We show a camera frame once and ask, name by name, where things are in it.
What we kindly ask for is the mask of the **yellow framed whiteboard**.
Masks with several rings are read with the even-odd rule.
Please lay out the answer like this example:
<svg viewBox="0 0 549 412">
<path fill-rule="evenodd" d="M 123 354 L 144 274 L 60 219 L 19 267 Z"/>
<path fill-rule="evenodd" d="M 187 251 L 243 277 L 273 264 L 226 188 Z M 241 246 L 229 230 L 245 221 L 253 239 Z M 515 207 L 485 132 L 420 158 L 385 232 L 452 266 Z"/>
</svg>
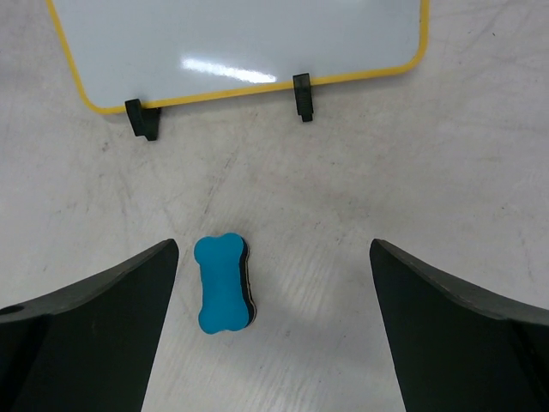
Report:
<svg viewBox="0 0 549 412">
<path fill-rule="evenodd" d="M 425 55 L 427 1 L 50 1 L 92 111 L 394 76 Z"/>
</svg>

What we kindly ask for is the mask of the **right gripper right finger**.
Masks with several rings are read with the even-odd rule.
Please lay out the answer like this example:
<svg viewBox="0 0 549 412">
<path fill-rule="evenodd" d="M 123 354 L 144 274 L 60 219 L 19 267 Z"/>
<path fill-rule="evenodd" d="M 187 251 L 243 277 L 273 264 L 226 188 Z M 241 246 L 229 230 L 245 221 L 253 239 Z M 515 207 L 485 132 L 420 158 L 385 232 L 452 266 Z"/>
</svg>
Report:
<svg viewBox="0 0 549 412">
<path fill-rule="evenodd" d="M 375 239 L 370 260 L 407 411 L 546 411 L 548 311 Z"/>
</svg>

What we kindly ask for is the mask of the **blue bone-shaped eraser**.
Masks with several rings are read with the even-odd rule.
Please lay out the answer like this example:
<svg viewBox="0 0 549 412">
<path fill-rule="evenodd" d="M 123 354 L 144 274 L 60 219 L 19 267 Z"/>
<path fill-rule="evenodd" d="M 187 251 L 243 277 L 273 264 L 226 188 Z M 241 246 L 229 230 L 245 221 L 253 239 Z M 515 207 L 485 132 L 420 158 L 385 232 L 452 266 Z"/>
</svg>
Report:
<svg viewBox="0 0 549 412">
<path fill-rule="evenodd" d="M 250 290 L 248 256 L 248 244 L 237 233 L 197 241 L 194 258 L 202 284 L 198 324 L 203 332 L 236 332 L 254 321 L 256 306 Z"/>
</svg>

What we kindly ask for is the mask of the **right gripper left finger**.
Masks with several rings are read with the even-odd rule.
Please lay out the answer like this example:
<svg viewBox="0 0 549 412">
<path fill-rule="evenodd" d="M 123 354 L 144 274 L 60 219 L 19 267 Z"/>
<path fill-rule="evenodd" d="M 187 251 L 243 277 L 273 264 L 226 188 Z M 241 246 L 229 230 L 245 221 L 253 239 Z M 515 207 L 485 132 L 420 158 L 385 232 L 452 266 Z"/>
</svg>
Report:
<svg viewBox="0 0 549 412">
<path fill-rule="evenodd" d="M 142 409 L 178 265 L 161 241 L 1 311 L 3 411 Z"/>
</svg>

